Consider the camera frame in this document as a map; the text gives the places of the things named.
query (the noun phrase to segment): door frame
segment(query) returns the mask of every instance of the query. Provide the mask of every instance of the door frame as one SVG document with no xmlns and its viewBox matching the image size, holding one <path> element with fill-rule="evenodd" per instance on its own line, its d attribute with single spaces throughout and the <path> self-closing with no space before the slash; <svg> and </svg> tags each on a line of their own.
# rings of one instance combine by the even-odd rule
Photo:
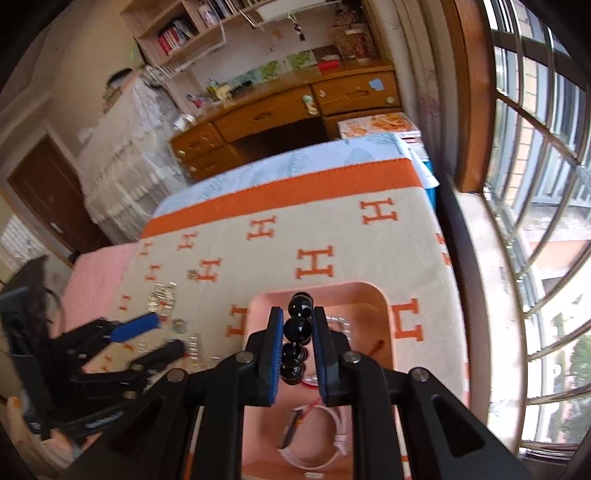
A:
<svg viewBox="0 0 591 480">
<path fill-rule="evenodd" d="M 67 259 L 73 252 L 73 248 L 66 241 L 45 225 L 37 214 L 24 203 L 8 183 L 8 177 L 14 172 L 19 164 L 45 137 L 54 144 L 57 151 L 67 160 L 72 169 L 78 175 L 75 158 L 72 152 L 64 144 L 54 128 L 47 122 L 42 121 L 39 127 L 30 132 L 22 139 L 0 167 L 0 194 L 6 200 L 12 211 L 21 219 L 25 226 L 61 260 L 71 264 Z"/>
</svg>

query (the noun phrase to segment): window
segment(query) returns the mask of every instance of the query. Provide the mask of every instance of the window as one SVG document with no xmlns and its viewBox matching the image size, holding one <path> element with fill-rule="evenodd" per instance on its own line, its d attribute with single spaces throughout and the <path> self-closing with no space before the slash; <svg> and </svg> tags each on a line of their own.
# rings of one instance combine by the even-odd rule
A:
<svg viewBox="0 0 591 480">
<path fill-rule="evenodd" d="M 554 34 L 517 0 L 483 0 L 496 119 L 484 197 L 522 305 L 522 446 L 564 453 L 591 426 L 590 92 Z"/>
<path fill-rule="evenodd" d="M 29 260 L 46 253 L 47 249 L 23 225 L 19 217 L 11 216 L 0 235 L 0 260 L 14 273 Z"/>
</svg>

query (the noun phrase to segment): tree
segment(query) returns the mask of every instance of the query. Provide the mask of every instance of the tree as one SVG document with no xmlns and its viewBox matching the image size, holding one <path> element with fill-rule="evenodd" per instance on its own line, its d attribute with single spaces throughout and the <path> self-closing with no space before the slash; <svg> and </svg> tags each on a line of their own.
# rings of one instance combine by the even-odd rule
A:
<svg viewBox="0 0 591 480">
<path fill-rule="evenodd" d="M 591 335 L 583 335 L 574 346 L 570 356 L 569 377 L 572 381 L 570 388 L 582 387 L 591 382 Z M 567 442 L 579 443 L 591 426 L 591 397 L 575 398 L 569 403 L 568 416 L 561 422 L 559 430 L 565 434 Z"/>
<path fill-rule="evenodd" d="M 583 335 L 570 356 L 569 376 L 572 387 L 582 387 L 591 382 L 591 335 Z"/>
</svg>

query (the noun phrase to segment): light blue bedsheet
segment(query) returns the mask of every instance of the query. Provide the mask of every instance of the light blue bedsheet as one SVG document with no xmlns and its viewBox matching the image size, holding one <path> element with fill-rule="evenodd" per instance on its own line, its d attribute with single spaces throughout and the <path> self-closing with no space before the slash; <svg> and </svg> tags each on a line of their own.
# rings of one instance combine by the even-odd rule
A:
<svg viewBox="0 0 591 480">
<path fill-rule="evenodd" d="M 265 158 L 192 185 L 160 203 L 152 218 L 264 183 L 376 160 L 401 158 L 393 134 L 334 140 Z"/>
</svg>

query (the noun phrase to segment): orange stripe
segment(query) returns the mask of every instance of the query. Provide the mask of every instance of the orange stripe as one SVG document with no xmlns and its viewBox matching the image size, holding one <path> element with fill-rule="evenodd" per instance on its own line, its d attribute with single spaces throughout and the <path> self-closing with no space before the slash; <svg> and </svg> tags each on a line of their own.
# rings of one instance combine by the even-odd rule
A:
<svg viewBox="0 0 591 480">
<path fill-rule="evenodd" d="M 407 158 L 334 168 L 230 193 L 163 215 L 148 223 L 142 238 L 273 208 L 420 186 Z"/>
</svg>

